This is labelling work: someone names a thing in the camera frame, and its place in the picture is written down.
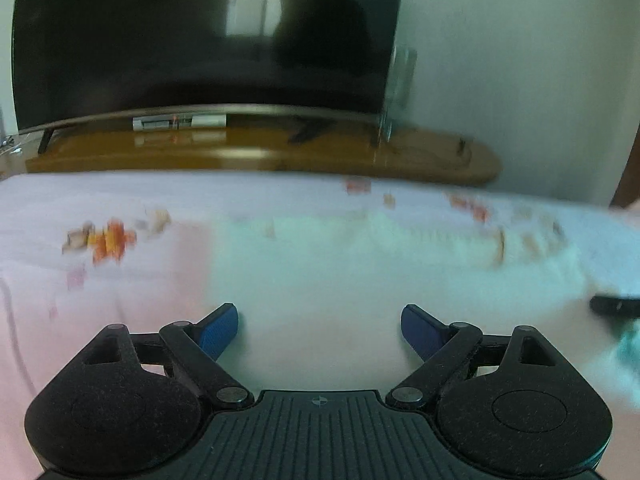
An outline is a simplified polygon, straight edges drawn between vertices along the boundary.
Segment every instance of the crosshair logo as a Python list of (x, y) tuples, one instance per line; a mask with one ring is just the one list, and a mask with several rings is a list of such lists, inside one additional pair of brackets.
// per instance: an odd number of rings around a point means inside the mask
[(314, 403), (316, 406), (324, 406), (326, 403), (329, 402), (329, 399), (318, 395), (317, 397), (314, 397), (313, 399), (311, 399), (311, 402)]

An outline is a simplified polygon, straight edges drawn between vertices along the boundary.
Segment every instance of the white wall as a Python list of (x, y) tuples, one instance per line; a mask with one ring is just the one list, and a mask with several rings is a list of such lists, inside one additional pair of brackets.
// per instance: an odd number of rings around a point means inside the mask
[(402, 0), (410, 120), (500, 156), (494, 189), (609, 203), (640, 123), (640, 0)]

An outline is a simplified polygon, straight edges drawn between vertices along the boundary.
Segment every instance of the television screen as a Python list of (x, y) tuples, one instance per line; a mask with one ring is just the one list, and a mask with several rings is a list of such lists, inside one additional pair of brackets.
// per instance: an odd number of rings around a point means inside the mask
[(399, 0), (16, 0), (18, 127), (188, 105), (377, 114), (398, 7)]

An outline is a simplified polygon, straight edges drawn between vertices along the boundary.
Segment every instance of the television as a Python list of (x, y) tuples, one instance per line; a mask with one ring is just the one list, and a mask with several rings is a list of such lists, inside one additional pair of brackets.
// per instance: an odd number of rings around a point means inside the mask
[(400, 0), (15, 0), (21, 132), (174, 112), (375, 118)]

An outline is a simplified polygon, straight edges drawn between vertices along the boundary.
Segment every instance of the television stand leg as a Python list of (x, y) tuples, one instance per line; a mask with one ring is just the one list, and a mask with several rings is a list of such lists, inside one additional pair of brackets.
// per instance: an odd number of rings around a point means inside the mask
[(46, 128), (44, 130), (44, 132), (42, 133), (42, 138), (40, 139), (40, 145), (38, 146), (38, 155), (42, 155), (47, 151), (47, 146), (49, 145), (49, 141), (51, 140), (51, 137), (53, 136), (53, 132), (55, 130), (55, 128)]
[(302, 127), (289, 137), (289, 144), (304, 144), (324, 134), (335, 121), (329, 119), (302, 119)]

